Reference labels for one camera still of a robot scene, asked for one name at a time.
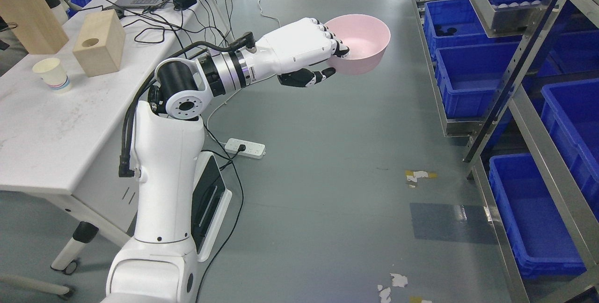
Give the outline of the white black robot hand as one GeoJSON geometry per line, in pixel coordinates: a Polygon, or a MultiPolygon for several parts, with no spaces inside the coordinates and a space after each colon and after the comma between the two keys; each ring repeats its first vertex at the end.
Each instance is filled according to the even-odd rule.
{"type": "Polygon", "coordinates": [[[334,72],[310,71],[312,66],[332,56],[344,57],[350,49],[333,32],[315,18],[299,21],[272,30],[256,41],[253,50],[242,50],[249,69],[246,83],[257,83],[273,75],[291,75],[290,86],[310,87],[334,72]]]}

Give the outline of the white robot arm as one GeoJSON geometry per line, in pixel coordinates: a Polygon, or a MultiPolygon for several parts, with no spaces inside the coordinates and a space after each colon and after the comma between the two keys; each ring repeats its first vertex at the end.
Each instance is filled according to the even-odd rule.
{"type": "Polygon", "coordinates": [[[119,175],[139,167],[133,237],[115,256],[105,303],[194,303],[200,265],[209,255],[231,198],[212,152],[204,152],[201,113],[214,96],[252,80],[244,52],[247,32],[203,59],[171,57],[154,70],[147,100],[135,98],[126,115],[119,175]]]}

